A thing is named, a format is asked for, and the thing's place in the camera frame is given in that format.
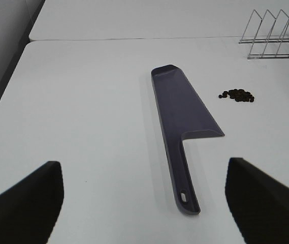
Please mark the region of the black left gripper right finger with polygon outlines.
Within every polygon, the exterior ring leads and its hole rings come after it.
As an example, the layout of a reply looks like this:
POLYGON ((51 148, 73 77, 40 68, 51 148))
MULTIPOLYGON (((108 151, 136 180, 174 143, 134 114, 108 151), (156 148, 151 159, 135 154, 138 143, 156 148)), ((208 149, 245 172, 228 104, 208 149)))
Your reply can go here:
POLYGON ((243 158, 230 158, 226 200, 245 243, 289 243, 289 188, 243 158))

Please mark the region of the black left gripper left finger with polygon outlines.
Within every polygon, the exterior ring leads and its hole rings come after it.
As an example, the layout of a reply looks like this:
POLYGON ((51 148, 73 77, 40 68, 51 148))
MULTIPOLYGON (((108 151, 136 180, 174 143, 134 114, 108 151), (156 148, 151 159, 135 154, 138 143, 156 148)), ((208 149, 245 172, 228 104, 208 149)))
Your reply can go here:
POLYGON ((61 164, 46 162, 0 194, 0 243, 47 243, 63 199, 61 164))

